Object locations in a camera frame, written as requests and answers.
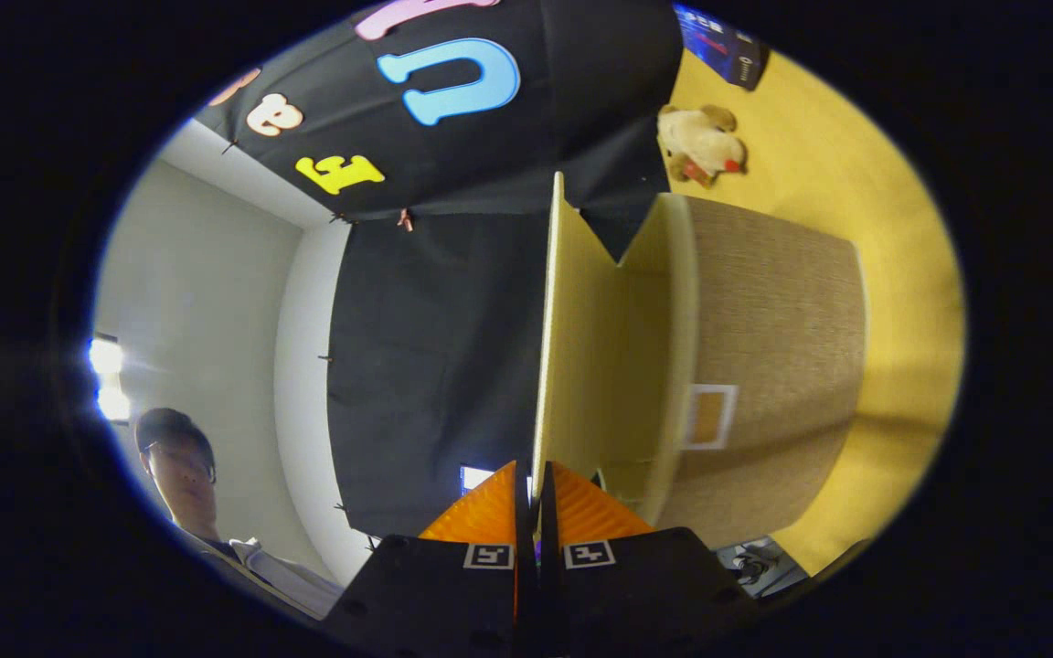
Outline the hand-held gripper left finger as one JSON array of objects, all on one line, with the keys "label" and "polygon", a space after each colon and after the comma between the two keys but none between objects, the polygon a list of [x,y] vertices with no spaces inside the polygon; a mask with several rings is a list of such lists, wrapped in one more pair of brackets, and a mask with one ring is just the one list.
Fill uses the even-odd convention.
[{"label": "hand-held gripper left finger", "polygon": [[321,630],[351,657],[518,657],[536,557],[511,460],[417,535],[388,535]]}]

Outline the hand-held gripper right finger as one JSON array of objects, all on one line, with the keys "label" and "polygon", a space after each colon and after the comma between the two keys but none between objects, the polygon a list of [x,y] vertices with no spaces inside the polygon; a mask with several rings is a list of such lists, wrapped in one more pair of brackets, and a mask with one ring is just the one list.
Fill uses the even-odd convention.
[{"label": "hand-held gripper right finger", "polygon": [[697,534],[652,529],[559,462],[539,522],[543,657],[702,657],[763,611]]}]

